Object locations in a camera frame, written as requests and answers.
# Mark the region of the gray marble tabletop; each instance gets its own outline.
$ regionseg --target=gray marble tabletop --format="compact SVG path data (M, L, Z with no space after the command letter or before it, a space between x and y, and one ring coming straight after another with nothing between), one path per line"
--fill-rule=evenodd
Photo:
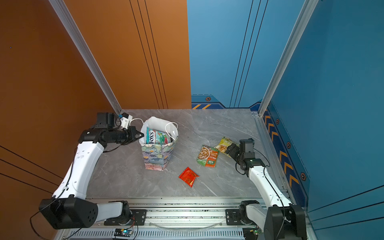
M201 146L216 146L223 136L233 141L253 138L255 148L264 148L249 109L142 109L124 110L144 121L151 116L179 125L179 138L165 171L146 170L137 142L121 146L99 158L87 197L259 197L255 185L235 170L235 161L219 153L216 167L204 167L196 161ZM141 121L133 121L141 129ZM256 158L263 158L256 152ZM187 167L200 177L191 188L179 175Z

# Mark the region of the red snack packet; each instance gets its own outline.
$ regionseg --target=red snack packet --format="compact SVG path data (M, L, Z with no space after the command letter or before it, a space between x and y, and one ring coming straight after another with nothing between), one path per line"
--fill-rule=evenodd
M193 186L196 177L198 177L196 173L194 173L189 167L187 167L182 174L180 174L179 178L186 182L190 187Z

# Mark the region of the black mounting plate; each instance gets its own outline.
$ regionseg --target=black mounting plate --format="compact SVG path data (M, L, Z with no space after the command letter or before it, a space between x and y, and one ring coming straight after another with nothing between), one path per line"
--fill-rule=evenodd
M146 209L131 209L133 216L135 217L136 223L138 226L143 226L145 223L145 218L147 216ZM133 220L130 220L125 226L131 226ZM122 226L119 223L126 222L124 218L109 218L104 222L104 226Z
M226 209L225 210L226 223L229 226L235 225L245 225L241 222L240 210L239 209Z

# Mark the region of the snack package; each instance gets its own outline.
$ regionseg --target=snack package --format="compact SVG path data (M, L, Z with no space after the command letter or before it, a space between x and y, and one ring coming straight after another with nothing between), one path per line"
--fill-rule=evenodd
M215 167L217 155L216 148L203 145L197 157L197 163L205 167Z
M231 146L232 143L239 146L239 144L235 143L231 139L229 139L227 137L223 137L221 139L220 143L215 148L218 149L220 152L224 153L225 155L227 155L228 157L231 157L228 154L226 154L225 151L227 150L227 147Z
M147 128L147 144L165 145L171 142L171 138L165 132Z
M187 167L182 174L180 174L179 178L186 182L190 187L193 186L196 177L199 177L196 173L194 173L189 167Z

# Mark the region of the yellow food packet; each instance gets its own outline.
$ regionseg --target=yellow food packet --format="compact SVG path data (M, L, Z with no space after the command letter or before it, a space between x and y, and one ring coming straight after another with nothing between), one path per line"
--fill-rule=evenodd
M220 143L215 148L218 149L220 152L224 153L225 155L227 155L228 157L231 157L228 154L226 154L225 151L227 150L227 147L229 147L232 143L239 146L237 143L235 143L234 141L232 141L228 137L223 137L221 139Z

